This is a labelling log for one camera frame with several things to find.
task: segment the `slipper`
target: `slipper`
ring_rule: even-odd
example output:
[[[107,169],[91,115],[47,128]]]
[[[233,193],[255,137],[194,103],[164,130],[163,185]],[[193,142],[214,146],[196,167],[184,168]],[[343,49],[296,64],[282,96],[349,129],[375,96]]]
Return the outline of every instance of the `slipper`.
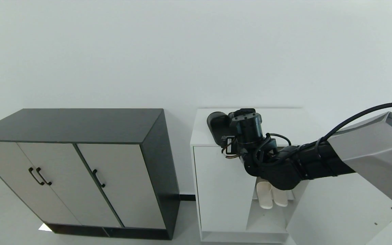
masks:
[[[272,186],[273,201],[281,207],[288,205],[287,192]]]
[[[273,208],[272,194],[271,194],[272,184],[269,181],[257,177],[257,196],[260,207],[264,209]]]

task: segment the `white wall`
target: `white wall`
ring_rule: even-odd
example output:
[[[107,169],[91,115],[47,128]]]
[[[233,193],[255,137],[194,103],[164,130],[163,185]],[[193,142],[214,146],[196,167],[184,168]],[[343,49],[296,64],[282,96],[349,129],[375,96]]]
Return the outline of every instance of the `white wall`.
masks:
[[[0,1],[0,118],[164,108],[181,193],[196,108],[304,107],[329,130],[390,101],[392,1]]]

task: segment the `black handle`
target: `black handle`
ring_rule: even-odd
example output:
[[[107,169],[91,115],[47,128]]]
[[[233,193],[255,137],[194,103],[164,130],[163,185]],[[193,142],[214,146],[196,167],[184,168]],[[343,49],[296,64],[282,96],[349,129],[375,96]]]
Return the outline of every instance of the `black handle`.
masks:
[[[39,185],[44,185],[45,183],[39,182],[39,180],[36,179],[36,177],[35,177],[34,174],[33,174],[33,170],[34,170],[34,169],[33,169],[32,167],[28,169],[28,171],[30,172],[31,176],[34,178],[34,180],[37,181],[37,183],[39,183]]]
[[[45,180],[45,178],[43,178],[43,176],[40,174],[40,170],[42,170],[40,167],[38,167],[38,168],[36,168],[36,171],[37,171],[37,173],[39,174],[39,176],[40,176],[40,178],[42,178],[42,180],[43,181],[45,181],[45,183],[47,184],[47,185],[52,185],[52,182],[46,182],[46,180]]]
[[[93,176],[95,177],[95,179],[96,179],[96,181],[99,183],[99,185],[102,187],[102,188],[104,188],[105,187],[105,184],[101,184],[100,182],[99,182],[99,180],[98,180],[98,177],[96,176],[96,173],[97,173],[98,171],[96,170],[96,169],[94,169],[93,170]]]

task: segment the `cabinet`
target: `cabinet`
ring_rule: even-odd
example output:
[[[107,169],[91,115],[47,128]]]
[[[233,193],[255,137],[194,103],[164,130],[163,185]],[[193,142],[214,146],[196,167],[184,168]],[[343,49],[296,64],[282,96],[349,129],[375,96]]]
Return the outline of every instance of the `cabinet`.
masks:
[[[0,178],[55,233],[172,239],[179,190],[162,109],[23,109]]]
[[[190,150],[200,236],[204,242],[362,245],[392,221],[392,200],[358,174],[302,181],[285,208],[260,208],[256,178],[239,159],[226,159],[199,109]],[[263,132],[285,135],[294,145],[312,142],[325,131],[303,109],[257,109]],[[286,142],[277,138],[278,146]]]

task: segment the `floor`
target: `floor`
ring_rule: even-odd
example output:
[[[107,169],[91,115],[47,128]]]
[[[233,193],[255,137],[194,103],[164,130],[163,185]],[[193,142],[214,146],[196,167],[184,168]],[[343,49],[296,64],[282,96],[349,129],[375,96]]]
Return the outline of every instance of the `floor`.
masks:
[[[42,222],[0,180],[0,245],[178,245],[204,244],[225,245],[226,243],[201,243],[196,213],[196,202],[181,202],[172,241],[94,238],[54,234],[39,231]]]

